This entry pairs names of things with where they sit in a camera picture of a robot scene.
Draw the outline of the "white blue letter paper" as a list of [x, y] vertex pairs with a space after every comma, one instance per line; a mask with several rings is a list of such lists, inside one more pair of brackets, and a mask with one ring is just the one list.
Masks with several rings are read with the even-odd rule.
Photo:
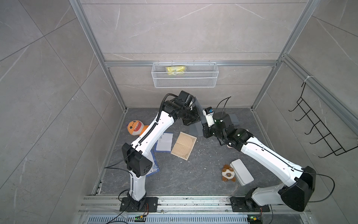
[[146, 176], [150, 176], [152, 174], [159, 172], [159, 166], [153, 151], [150, 152], [150, 154], [147, 156], [147, 159], [149, 159], [152, 162], [152, 167], [149, 170], [149, 172], [146, 174]]

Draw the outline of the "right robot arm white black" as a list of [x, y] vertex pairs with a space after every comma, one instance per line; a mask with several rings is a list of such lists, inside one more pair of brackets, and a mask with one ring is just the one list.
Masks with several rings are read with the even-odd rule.
[[305, 168], [283, 158], [261, 143], [244, 128], [236, 128], [226, 113], [215, 113], [212, 108], [200, 112], [204, 137], [216, 137], [220, 144], [227, 145], [250, 156], [280, 180], [281, 184], [252, 189], [247, 195], [247, 206], [285, 204], [303, 212], [315, 190], [316, 171]]

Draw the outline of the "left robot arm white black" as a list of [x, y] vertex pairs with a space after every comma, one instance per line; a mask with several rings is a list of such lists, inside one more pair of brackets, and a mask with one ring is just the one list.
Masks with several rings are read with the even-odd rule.
[[178, 119], [181, 119], [186, 126], [200, 120], [195, 103], [196, 98], [185, 91], [181, 91], [178, 96], [172, 93], [166, 94], [156, 117], [144, 133], [132, 143], [122, 146], [126, 167], [131, 174], [129, 196], [132, 200], [139, 202], [146, 195], [145, 179], [153, 165], [147, 157], [162, 134]]

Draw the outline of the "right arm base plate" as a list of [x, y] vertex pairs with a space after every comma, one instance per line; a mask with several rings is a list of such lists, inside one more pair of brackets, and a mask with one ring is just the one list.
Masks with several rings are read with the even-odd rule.
[[251, 199], [244, 197], [231, 197], [230, 204], [233, 212], [270, 212], [268, 205], [259, 206]]

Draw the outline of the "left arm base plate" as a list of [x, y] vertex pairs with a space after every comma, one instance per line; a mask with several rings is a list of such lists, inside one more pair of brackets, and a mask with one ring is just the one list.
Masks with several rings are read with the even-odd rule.
[[158, 207], [158, 197], [144, 197], [136, 201], [130, 196], [122, 199], [120, 211], [127, 212], [156, 212]]

